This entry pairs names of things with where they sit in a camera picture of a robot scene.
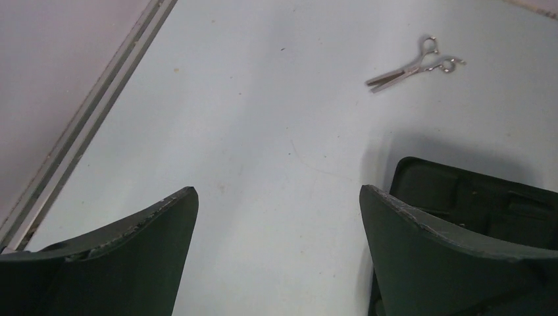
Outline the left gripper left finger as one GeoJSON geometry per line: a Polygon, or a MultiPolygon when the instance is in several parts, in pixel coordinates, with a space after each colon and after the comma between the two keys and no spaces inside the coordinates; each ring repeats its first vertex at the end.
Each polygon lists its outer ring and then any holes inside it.
{"type": "Polygon", "coordinates": [[[1,256],[2,315],[171,315],[199,207],[185,187],[42,250],[1,256]]]}

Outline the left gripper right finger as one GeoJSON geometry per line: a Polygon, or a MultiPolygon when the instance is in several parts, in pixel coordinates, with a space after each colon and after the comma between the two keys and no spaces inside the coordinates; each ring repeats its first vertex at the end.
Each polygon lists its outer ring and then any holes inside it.
{"type": "Polygon", "coordinates": [[[373,185],[359,203],[387,315],[557,314],[555,250],[467,230],[373,185]]]}

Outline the black zippered tool case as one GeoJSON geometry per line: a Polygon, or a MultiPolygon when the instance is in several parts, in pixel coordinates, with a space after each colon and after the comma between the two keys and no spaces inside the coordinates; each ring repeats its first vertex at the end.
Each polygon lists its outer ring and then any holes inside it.
{"type": "MultiPolygon", "coordinates": [[[[406,157],[386,193],[467,230],[557,252],[555,192],[406,157]]],[[[374,269],[368,312],[387,315],[374,269]]]]}

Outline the silver scissors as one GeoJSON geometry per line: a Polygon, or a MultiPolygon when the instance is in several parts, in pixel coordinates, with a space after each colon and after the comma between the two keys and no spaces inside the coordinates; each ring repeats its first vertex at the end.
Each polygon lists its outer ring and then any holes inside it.
{"type": "Polygon", "coordinates": [[[435,36],[425,35],[419,40],[418,44],[419,54],[414,61],[402,68],[367,80],[365,86],[370,88],[370,92],[378,93],[410,76],[423,72],[432,72],[436,69],[449,74],[454,72],[458,65],[465,66],[467,64],[465,60],[458,57],[441,56],[438,39],[435,36]],[[435,55],[439,57],[439,59],[430,65],[423,65],[423,61],[428,55],[435,55]]]}

